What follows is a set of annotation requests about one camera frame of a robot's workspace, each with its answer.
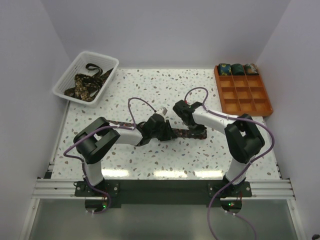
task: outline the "rolled fabric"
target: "rolled fabric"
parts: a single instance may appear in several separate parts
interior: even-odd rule
[[[220,63],[218,65],[218,73],[220,76],[229,76],[231,75],[231,65],[227,63]]]
[[[234,76],[243,76],[245,75],[245,69],[244,66],[240,63],[232,64],[231,65],[231,72]]]
[[[247,63],[244,65],[244,71],[247,75],[259,75],[258,68],[253,63]]]

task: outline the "laundry basket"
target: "laundry basket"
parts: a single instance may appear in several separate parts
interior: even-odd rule
[[[89,72],[86,69],[87,64],[95,64],[102,68],[103,73],[113,68],[111,74],[103,84],[97,96],[95,96],[94,100],[88,102],[80,99],[76,99],[74,97],[70,97],[65,95],[65,90],[73,88],[75,84],[75,75],[76,74],[86,74],[92,76],[93,73]],[[107,87],[110,85],[112,80],[114,79],[116,69],[119,65],[119,60],[110,56],[102,55],[95,52],[83,51],[81,52],[75,60],[71,63],[68,69],[64,72],[62,77],[56,83],[54,88],[52,89],[53,93],[63,99],[67,99],[72,102],[76,102],[79,104],[86,105],[88,107],[96,107],[99,101],[101,100],[104,92],[107,90]]]

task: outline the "purple cable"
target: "purple cable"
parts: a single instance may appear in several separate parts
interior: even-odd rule
[[[190,92],[196,90],[196,89],[203,89],[203,90],[205,90],[206,96],[205,96],[205,98],[204,98],[204,100],[203,100],[203,102],[202,102],[202,106],[203,106],[203,108],[204,108],[208,113],[210,113],[210,114],[212,114],[212,115],[215,115],[215,116],[217,116],[217,117],[220,117],[220,118],[227,119],[227,117],[226,117],[225,115],[222,115],[222,114],[219,114],[219,113],[216,113],[216,112],[213,112],[213,111],[207,109],[207,107],[205,106],[205,103],[206,103],[206,100],[207,100],[207,98],[208,98],[208,96],[209,96],[209,91],[208,91],[205,87],[199,86],[199,87],[195,87],[195,88],[191,89],[191,90],[188,91],[187,94],[185,95],[184,101],[187,100],[188,94],[189,94]],[[208,222],[208,226],[209,226],[210,232],[211,232],[211,234],[213,235],[213,237],[214,237],[216,240],[219,240],[219,239],[218,239],[217,235],[215,234],[215,232],[214,232],[214,230],[213,230],[213,228],[212,228],[212,226],[211,226],[211,221],[210,221],[210,209],[211,209],[211,206],[212,206],[215,198],[216,198],[224,189],[226,189],[227,187],[229,187],[234,181],[236,181],[238,178],[240,178],[240,177],[242,176],[242,174],[244,174],[244,173],[248,170],[248,168],[250,167],[250,165],[251,165],[253,162],[255,162],[255,161],[258,160],[259,158],[261,158],[261,157],[265,156],[266,154],[268,154],[268,153],[272,150],[272,148],[275,146],[275,136],[274,136],[273,133],[270,131],[270,129],[268,129],[265,125],[261,124],[260,122],[257,122],[257,121],[251,120],[251,119],[246,119],[246,118],[238,118],[238,117],[228,117],[228,119],[234,120],[234,121],[244,121],[244,122],[248,122],[248,123],[253,123],[253,124],[256,124],[256,125],[262,127],[263,129],[265,129],[265,130],[270,134],[270,137],[271,137],[271,146],[268,148],[267,151],[265,151],[264,153],[256,156],[254,159],[252,159],[252,160],[247,164],[247,166],[239,173],[239,175],[237,175],[233,180],[231,180],[228,184],[226,184],[225,186],[223,186],[220,190],[218,190],[218,191],[213,195],[213,197],[212,197],[212,199],[211,199],[211,201],[210,201],[210,203],[209,203],[209,206],[208,206],[208,211],[207,211],[206,218],[207,218],[207,222]],[[244,217],[242,217],[242,216],[240,216],[240,215],[237,215],[237,214],[236,214],[236,216],[237,216],[238,218],[244,220],[245,222],[247,222],[247,223],[250,225],[250,227],[252,228],[253,233],[254,233],[254,239],[257,240],[257,231],[256,231],[255,227],[254,227],[249,221],[247,221]]]
[[[79,157],[79,156],[76,156],[76,155],[69,155],[68,153],[73,149],[75,148],[76,146],[78,146],[80,143],[82,143],[84,140],[92,137],[93,135],[95,135],[96,133],[102,131],[102,130],[105,130],[105,129],[125,129],[125,130],[130,130],[130,131],[133,131],[135,128],[136,128],[136,120],[135,120],[135,117],[134,115],[132,114],[132,111],[131,111],[131,106],[130,106],[130,101],[132,99],[137,99],[137,100],[140,100],[144,103],[146,103],[150,108],[152,108],[152,110],[154,112],[156,112],[156,110],[154,109],[154,107],[152,107],[148,102],[146,102],[145,100],[139,98],[139,97],[132,97],[132,98],[129,98],[128,99],[128,109],[129,109],[129,113],[131,115],[131,118],[132,118],[132,121],[133,121],[133,128],[131,127],[127,127],[127,126],[103,126],[103,127],[100,127],[98,129],[96,129],[95,131],[91,132],[90,134],[88,134],[87,136],[85,136],[84,138],[80,139],[79,141],[77,141],[75,144],[73,144],[72,146],[70,146],[67,150],[64,151],[63,153],[63,156],[67,157],[67,158],[73,158],[73,159],[78,159],[81,161],[81,164],[82,164],[82,171],[83,171],[83,174],[84,174],[84,179],[87,183],[87,185],[89,186],[89,188],[91,188],[92,190],[98,192],[98,193],[101,193],[103,195],[106,195],[109,199],[109,203],[108,205],[101,211],[97,211],[97,212],[93,212],[93,214],[101,214],[101,213],[104,213],[106,210],[108,210],[111,206],[111,196],[105,192],[105,191],[101,191],[97,188],[95,188],[94,186],[92,186],[92,184],[89,182],[89,179],[87,177],[87,173],[86,173],[86,169],[85,169],[85,161]]]

